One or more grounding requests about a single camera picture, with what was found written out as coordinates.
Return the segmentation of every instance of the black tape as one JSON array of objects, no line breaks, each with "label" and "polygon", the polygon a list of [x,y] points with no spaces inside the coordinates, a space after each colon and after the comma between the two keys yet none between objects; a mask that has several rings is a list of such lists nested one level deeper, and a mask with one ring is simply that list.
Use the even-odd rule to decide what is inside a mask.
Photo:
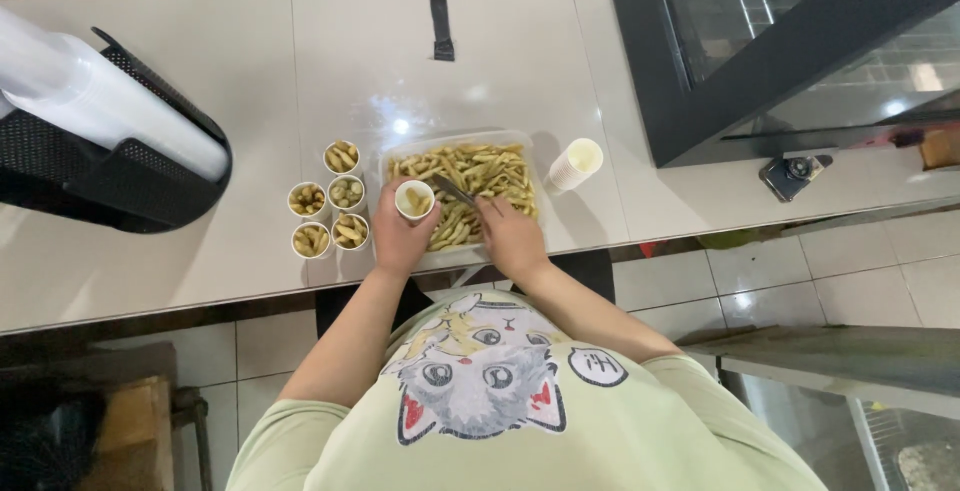
[{"label": "black tape", "polygon": [[438,61],[453,61],[453,41],[450,39],[450,16],[447,0],[430,0],[433,15],[433,58]]}]

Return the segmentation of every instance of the paper cup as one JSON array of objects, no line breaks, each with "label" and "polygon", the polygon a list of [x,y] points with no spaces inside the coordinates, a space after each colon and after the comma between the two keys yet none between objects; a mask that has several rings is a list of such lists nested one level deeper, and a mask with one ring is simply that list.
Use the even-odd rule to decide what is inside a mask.
[{"label": "paper cup", "polygon": [[[336,237],[333,238],[333,243],[334,243],[338,248],[340,248],[340,249],[342,249],[342,250],[344,250],[344,251],[360,251],[360,250],[362,250],[362,249],[366,249],[367,245],[370,244],[370,239],[371,239],[370,224],[367,223],[367,220],[366,220],[366,219],[364,219],[363,217],[360,217],[359,215],[356,215],[356,214],[353,214],[353,213],[348,213],[347,216],[350,217],[351,219],[354,219],[354,222],[356,222],[356,220],[359,219],[359,220],[360,220],[360,223],[363,223],[363,226],[366,227],[366,239],[363,240],[363,243],[361,243],[360,245],[358,245],[357,247],[354,247],[354,248],[352,248],[352,249],[348,249],[348,248],[340,245],[340,242],[337,241],[337,238],[336,238]],[[336,225],[337,225],[337,221],[334,220],[334,221],[333,221],[333,232],[332,232],[332,233],[333,233],[333,234],[336,234],[336,235],[340,235],[340,232],[337,231]]]},{"label": "paper cup", "polygon": [[589,138],[578,138],[550,165],[547,183],[560,191],[569,191],[583,183],[603,165],[603,150]]},{"label": "paper cup", "polygon": [[326,249],[324,249],[323,251],[320,251],[320,253],[317,254],[316,256],[304,256],[303,254],[300,254],[299,251],[297,251],[297,247],[294,245],[294,234],[296,234],[298,230],[301,230],[306,227],[316,227],[318,230],[330,234],[330,231],[327,229],[327,227],[313,221],[309,223],[303,223],[299,227],[296,227],[293,234],[290,234],[290,247],[293,248],[294,252],[296,253],[296,256],[299,256],[300,258],[306,258],[307,260],[312,260],[314,258],[327,258],[331,254],[333,254],[333,250],[336,249],[336,246],[334,245],[332,235],[330,237],[330,241],[326,242]]},{"label": "paper cup", "polygon": [[[314,213],[306,213],[306,214],[296,213],[293,207],[290,206],[290,195],[293,195],[293,194],[299,195],[304,191],[304,187],[306,187],[307,185],[317,185],[318,190],[321,193],[323,193],[323,207],[320,208],[319,211],[316,211]],[[321,186],[319,186],[318,183],[314,183],[312,181],[305,181],[303,183],[299,183],[295,185],[294,188],[290,189],[290,192],[287,193],[287,209],[290,210],[290,213],[293,213],[294,215],[296,215],[297,217],[300,217],[304,221],[317,221],[317,222],[324,221],[327,219],[327,217],[330,216],[330,211],[333,210],[333,206],[330,205],[329,196],[330,195],[327,194],[327,191],[323,189]]]},{"label": "paper cup", "polygon": [[[360,197],[360,202],[357,202],[350,207],[340,207],[339,205],[337,205],[336,199],[333,198],[334,196],[333,186],[337,181],[342,181],[342,180],[346,180],[347,185],[353,185],[354,181],[360,183],[360,192],[362,193]],[[329,202],[332,202],[333,207],[341,210],[343,213],[357,213],[361,209],[363,209],[365,205],[367,205],[367,188],[366,186],[364,186],[363,181],[360,181],[360,178],[356,178],[354,176],[340,176],[337,178],[333,178],[333,181],[330,181],[330,186],[326,189],[326,195],[329,198]]]},{"label": "paper cup", "polygon": [[[411,215],[407,213],[408,211],[413,211],[414,206],[410,203],[410,200],[407,199],[407,189],[413,189],[413,191],[420,196],[420,199],[423,200],[424,197],[430,199],[430,207],[426,208],[426,211],[421,215]],[[437,202],[437,197],[433,194],[433,189],[430,188],[426,183],[419,181],[417,179],[411,179],[410,181],[404,181],[400,184],[400,187],[396,189],[396,196],[393,198],[393,205],[396,206],[396,211],[399,211],[400,214],[406,218],[408,221],[419,221],[420,219],[426,217],[430,210],[433,209],[434,202]]]},{"label": "paper cup", "polygon": [[[346,142],[348,146],[356,147],[356,144],[354,144],[353,142],[347,142],[346,140],[341,140],[341,142]],[[331,148],[336,146],[336,144],[337,144],[336,142],[333,142],[329,146],[327,146],[325,150],[323,150],[323,165],[326,166],[327,170],[330,170],[330,172],[332,172],[337,176],[356,176],[359,178],[360,175],[363,174],[363,169],[360,168],[360,150],[359,149],[357,149],[357,161],[356,161],[357,164],[353,168],[347,170],[346,172],[337,172],[335,168],[330,166],[330,159],[327,158],[327,152],[330,151]]]}]

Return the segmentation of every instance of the countertop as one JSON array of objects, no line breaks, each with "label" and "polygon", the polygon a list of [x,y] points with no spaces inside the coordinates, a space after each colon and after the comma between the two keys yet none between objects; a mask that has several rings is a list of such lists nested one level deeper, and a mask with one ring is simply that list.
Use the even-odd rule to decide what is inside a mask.
[{"label": "countertop", "polygon": [[[656,170],[611,0],[448,4],[454,63],[431,59],[429,0],[0,2],[98,49],[90,27],[106,31],[212,117],[235,156],[222,200],[166,234],[127,234],[0,204],[0,331],[363,278],[373,246],[325,260],[290,250],[299,219],[286,209],[286,193],[301,181],[330,182],[321,155],[334,138],[360,146],[371,190],[378,152],[404,141],[522,130],[545,175],[569,142],[593,139],[604,150],[603,168],[544,201],[550,252],[960,195],[960,173],[923,174],[912,149],[837,153],[789,204],[758,179],[763,159]],[[473,251],[428,254],[419,269],[485,261]]]}]

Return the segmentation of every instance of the hand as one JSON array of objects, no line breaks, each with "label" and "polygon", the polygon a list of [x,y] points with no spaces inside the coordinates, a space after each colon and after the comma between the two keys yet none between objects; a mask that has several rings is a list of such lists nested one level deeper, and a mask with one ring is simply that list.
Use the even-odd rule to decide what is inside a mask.
[{"label": "hand", "polygon": [[536,220],[516,211],[502,197],[492,200],[478,197],[476,203],[483,221],[486,252],[503,275],[521,284],[524,276],[550,265],[544,232]]},{"label": "hand", "polygon": [[410,179],[414,178],[397,178],[383,186],[372,222],[376,265],[399,276],[413,273],[426,252],[430,234],[440,222],[439,203],[434,203],[430,213],[415,227],[397,211],[394,203],[397,188]]}]

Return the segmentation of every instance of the black mesh basket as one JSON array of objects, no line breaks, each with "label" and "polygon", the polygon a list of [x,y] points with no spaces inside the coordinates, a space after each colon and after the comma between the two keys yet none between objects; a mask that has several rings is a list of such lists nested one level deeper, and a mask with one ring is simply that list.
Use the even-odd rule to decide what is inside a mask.
[{"label": "black mesh basket", "polygon": [[112,151],[22,110],[0,119],[0,202],[127,232],[183,227],[207,213],[231,177],[222,130],[106,33],[100,54],[154,92],[226,149],[223,177],[211,183],[135,138]]}]

